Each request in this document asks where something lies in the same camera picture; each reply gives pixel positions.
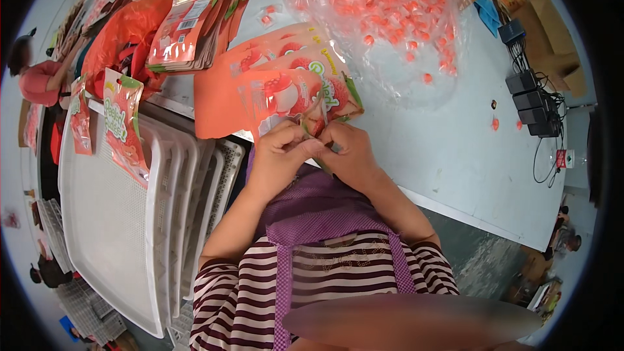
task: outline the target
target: lychee candy bag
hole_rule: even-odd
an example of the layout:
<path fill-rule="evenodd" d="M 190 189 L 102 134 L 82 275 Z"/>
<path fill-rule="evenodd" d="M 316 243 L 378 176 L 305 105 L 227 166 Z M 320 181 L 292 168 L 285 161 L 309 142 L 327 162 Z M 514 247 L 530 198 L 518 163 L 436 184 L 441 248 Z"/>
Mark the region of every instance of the lychee candy bag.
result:
<path fill-rule="evenodd" d="M 89 132 L 89 107 L 85 96 L 87 76 L 83 74 L 71 85 L 71 102 L 69 103 L 69 127 L 74 137 L 76 154 L 92 154 L 91 134 Z"/>
<path fill-rule="evenodd" d="M 106 68 L 104 79 L 104 125 L 113 160 L 147 188 L 149 167 L 138 133 L 138 102 L 143 84 Z"/>
<path fill-rule="evenodd" d="M 289 25 L 240 43 L 237 46 L 231 48 L 227 53 L 238 53 L 251 48 L 256 48 L 267 43 L 273 43 L 295 35 L 300 35 L 306 32 L 316 32 L 322 33 L 324 35 L 323 28 L 318 27 L 318 25 L 314 23 L 295 23 L 294 25 Z"/>
<path fill-rule="evenodd" d="M 308 70 L 248 71 L 233 81 L 249 117 L 254 140 L 291 120 L 316 137 L 325 128 L 324 99 L 314 97 L 323 82 Z"/>
<path fill-rule="evenodd" d="M 364 113 L 362 100 L 351 79 L 343 54 L 335 43 L 311 45 L 257 66 L 256 70 L 304 69 L 318 74 L 323 86 L 328 121 L 350 118 Z"/>
<path fill-rule="evenodd" d="M 283 40 L 265 43 L 242 52 L 227 52 L 217 59 L 214 67 L 222 68 L 224 65 L 227 66 L 230 76 L 235 78 L 239 74 L 268 61 L 298 50 L 304 50 L 310 46 L 319 46 L 325 41 L 327 41 L 327 37 L 324 33 L 305 32 L 284 38 Z M 223 76 L 222 69 L 219 69 L 218 72 L 220 76 Z"/>

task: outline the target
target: candy packaging bag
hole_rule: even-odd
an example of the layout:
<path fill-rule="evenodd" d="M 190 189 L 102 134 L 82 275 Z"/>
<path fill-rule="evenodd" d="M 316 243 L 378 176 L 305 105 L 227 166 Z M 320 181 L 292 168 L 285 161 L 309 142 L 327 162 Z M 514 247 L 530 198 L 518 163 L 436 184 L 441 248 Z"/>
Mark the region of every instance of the candy packaging bag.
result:
<path fill-rule="evenodd" d="M 316 137 L 325 128 L 327 116 L 321 77 L 307 70 L 249 71 L 231 82 L 245 107 L 255 140 L 275 125 L 292 120 Z"/>
<path fill-rule="evenodd" d="M 311 45 L 285 56 L 266 62 L 255 69 L 304 69 L 318 74 L 323 82 L 321 90 L 325 99 L 328 121 L 350 118 L 364 113 L 362 101 L 355 89 L 343 55 L 333 43 Z"/>
<path fill-rule="evenodd" d="M 247 40 L 244 43 L 241 43 L 231 48 L 228 53 L 238 53 L 240 51 L 256 48 L 267 43 L 276 42 L 306 32 L 322 33 L 323 35 L 325 34 L 322 28 L 319 28 L 314 23 L 295 23 L 294 25 L 286 26 L 273 32 L 257 36 L 256 38 L 252 38 L 251 40 Z"/>
<path fill-rule="evenodd" d="M 91 155 L 93 150 L 89 133 L 89 107 L 85 96 L 86 80 L 87 76 L 83 74 L 72 83 L 72 99 L 69 104 L 69 126 L 74 135 L 74 152 Z"/>
<path fill-rule="evenodd" d="M 216 2 L 217 0 L 174 0 L 171 11 L 153 39 L 148 64 L 193 60 L 198 38 L 202 36 L 201 31 L 211 27 L 204 25 L 204 21 L 210 22 L 207 17 Z"/>
<path fill-rule="evenodd" d="M 320 46 L 327 41 L 325 33 L 303 32 L 281 40 L 263 43 L 260 46 L 245 51 L 227 51 L 215 60 L 213 68 L 208 71 L 217 76 L 226 76 L 227 73 L 235 78 L 239 74 L 266 62 L 280 58 L 298 50 L 304 50 L 309 46 Z"/>
<path fill-rule="evenodd" d="M 104 124 L 106 142 L 113 150 L 113 160 L 145 188 L 149 167 L 145 161 L 138 132 L 138 102 L 143 84 L 106 68 L 104 81 Z"/>

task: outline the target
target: perforated tray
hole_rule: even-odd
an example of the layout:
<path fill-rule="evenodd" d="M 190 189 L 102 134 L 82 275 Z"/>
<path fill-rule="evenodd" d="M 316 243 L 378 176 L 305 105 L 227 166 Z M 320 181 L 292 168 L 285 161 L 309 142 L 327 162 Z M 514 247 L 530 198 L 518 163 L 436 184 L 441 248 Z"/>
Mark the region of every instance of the perforated tray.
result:
<path fill-rule="evenodd" d="M 152 148 L 147 190 L 112 159 L 105 141 L 104 117 L 90 112 L 92 156 L 74 152 L 72 136 L 63 136 L 59 189 L 69 258 L 82 277 L 110 305 L 153 336 L 163 337 L 159 308 L 162 290 L 157 263 L 167 236 L 162 224 L 160 192 L 171 160 L 169 148 L 144 126 L 140 134 Z M 71 133 L 66 120 L 65 133 Z"/>

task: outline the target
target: barcode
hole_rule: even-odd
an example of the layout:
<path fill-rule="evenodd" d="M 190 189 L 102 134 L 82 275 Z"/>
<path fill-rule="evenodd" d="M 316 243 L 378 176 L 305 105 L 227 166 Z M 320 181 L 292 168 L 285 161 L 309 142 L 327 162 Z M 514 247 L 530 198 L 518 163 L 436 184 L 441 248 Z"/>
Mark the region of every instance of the barcode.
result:
<path fill-rule="evenodd" d="M 180 22 L 177 30 L 190 29 L 195 27 L 197 24 L 197 19 L 185 20 L 184 22 Z"/>

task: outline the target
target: striped shirt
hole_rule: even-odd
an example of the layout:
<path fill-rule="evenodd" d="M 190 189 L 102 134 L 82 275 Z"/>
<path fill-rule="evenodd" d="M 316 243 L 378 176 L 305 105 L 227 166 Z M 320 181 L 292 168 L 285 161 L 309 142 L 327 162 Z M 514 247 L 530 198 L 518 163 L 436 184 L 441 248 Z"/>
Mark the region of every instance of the striped shirt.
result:
<path fill-rule="evenodd" d="M 292 304 L 396 293 L 388 237 L 362 230 L 332 241 L 298 246 L 292 255 Z M 459 294 L 438 246 L 402 244 L 417 293 Z M 212 259 L 195 279 L 192 350 L 271 350 L 275 320 L 277 248 L 266 237 L 237 264 Z"/>

